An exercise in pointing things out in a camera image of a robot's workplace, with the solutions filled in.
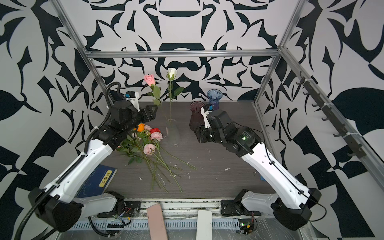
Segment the clear glass vase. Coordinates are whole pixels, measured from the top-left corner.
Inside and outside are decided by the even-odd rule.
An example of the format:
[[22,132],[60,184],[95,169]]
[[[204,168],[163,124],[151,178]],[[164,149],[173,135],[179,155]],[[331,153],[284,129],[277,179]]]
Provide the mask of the clear glass vase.
[[181,142],[181,137],[177,122],[174,119],[168,119],[166,122],[166,131],[171,146],[177,146]]

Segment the pink rose single stem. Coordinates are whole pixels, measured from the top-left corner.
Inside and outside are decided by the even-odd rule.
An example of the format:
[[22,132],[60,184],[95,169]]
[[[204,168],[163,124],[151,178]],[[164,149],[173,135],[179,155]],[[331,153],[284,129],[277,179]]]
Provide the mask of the pink rose single stem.
[[161,88],[156,85],[154,75],[144,75],[145,83],[151,88],[151,91],[148,92],[148,95],[153,97],[153,103],[156,106],[161,105]]

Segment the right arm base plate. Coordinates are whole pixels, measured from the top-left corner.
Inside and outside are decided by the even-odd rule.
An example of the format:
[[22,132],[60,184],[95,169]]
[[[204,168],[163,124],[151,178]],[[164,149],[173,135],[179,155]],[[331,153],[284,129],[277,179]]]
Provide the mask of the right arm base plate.
[[248,211],[240,201],[221,200],[221,215],[224,217],[233,216],[261,216],[258,211]]

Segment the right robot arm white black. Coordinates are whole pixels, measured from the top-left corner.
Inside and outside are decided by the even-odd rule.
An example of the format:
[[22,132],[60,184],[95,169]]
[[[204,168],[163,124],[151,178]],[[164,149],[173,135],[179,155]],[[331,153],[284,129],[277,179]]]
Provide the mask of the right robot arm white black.
[[223,110],[202,107],[204,124],[194,133],[199,143],[217,143],[253,167],[274,189],[275,194],[257,194],[242,190],[234,199],[242,214],[269,214],[291,231],[311,222],[311,208],[322,197],[316,188],[308,188],[293,177],[271,154],[256,132],[246,126],[236,127]]

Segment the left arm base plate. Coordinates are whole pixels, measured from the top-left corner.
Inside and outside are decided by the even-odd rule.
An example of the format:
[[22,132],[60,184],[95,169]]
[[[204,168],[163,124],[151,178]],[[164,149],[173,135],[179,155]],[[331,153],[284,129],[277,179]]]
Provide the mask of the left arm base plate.
[[109,211],[100,213],[97,215],[98,218],[112,218],[119,216],[120,218],[133,217],[138,214],[141,208],[141,201],[120,201],[115,207]]

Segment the pink spray roses stem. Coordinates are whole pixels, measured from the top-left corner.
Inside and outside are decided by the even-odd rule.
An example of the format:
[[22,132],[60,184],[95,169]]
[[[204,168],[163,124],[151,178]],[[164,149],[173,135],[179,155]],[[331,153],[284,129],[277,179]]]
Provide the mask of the pink spray roses stem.
[[168,192],[165,180],[167,180],[168,177],[171,177],[177,185],[179,191],[182,193],[182,186],[177,179],[178,174],[175,173],[175,170],[178,169],[178,166],[171,166],[170,164],[166,163],[162,154],[165,153],[172,159],[181,162],[193,170],[196,168],[181,158],[174,156],[161,146],[161,142],[163,140],[162,133],[151,134],[150,130],[145,130],[143,132],[139,132],[138,135],[141,138],[141,153],[152,175],[152,185],[157,184],[165,192]]

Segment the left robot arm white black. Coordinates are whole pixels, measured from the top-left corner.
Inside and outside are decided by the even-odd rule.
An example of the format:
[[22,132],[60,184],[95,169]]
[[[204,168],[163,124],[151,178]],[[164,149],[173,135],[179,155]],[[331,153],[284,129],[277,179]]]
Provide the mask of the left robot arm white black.
[[156,118],[158,107],[139,106],[139,93],[128,91],[119,94],[121,100],[107,100],[108,112],[103,122],[94,127],[79,156],[45,188],[35,188],[29,193],[32,208],[21,221],[15,239],[22,237],[23,230],[32,215],[47,223],[53,229],[44,235],[45,240],[54,232],[66,232],[79,219],[91,218],[101,213],[120,215],[124,197],[116,192],[86,198],[77,194],[89,176],[139,124]]

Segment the white rose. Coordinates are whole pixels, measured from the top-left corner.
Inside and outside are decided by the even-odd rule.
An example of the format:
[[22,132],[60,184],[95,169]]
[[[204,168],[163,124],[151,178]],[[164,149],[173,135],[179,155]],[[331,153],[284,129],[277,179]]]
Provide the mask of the white rose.
[[184,91],[184,87],[174,88],[174,80],[176,79],[178,71],[176,68],[168,68],[167,79],[168,79],[168,98],[170,100],[170,119],[172,119],[172,102]]

